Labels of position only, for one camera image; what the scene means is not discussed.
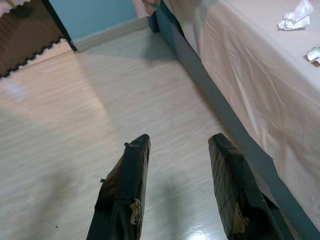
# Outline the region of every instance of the pink cloth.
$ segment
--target pink cloth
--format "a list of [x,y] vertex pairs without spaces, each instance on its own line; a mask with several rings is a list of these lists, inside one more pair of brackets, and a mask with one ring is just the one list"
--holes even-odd
[[151,16],[155,6],[159,6],[161,0],[133,0],[139,18]]

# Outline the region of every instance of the white bed sheet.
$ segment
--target white bed sheet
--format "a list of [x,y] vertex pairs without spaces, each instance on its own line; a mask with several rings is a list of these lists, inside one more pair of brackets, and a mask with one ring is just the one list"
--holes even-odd
[[277,23],[299,0],[165,0],[249,135],[320,230],[320,1],[306,30]]

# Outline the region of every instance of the bed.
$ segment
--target bed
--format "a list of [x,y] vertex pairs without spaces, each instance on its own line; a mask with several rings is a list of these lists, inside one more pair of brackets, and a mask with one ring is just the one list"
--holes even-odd
[[320,2],[306,30],[277,30],[297,1],[165,0],[153,22],[205,92],[301,239],[320,239]]

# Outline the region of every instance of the foam floor mat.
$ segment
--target foam floor mat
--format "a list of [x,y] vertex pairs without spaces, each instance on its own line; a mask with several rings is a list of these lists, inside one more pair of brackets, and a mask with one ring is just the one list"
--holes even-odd
[[0,78],[27,64],[63,37],[41,0],[18,5],[0,17]]

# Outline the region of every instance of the blue wall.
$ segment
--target blue wall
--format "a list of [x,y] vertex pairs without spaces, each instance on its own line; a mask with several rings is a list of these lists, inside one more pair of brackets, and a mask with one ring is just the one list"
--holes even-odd
[[138,18],[132,0],[50,0],[50,3],[73,41]]

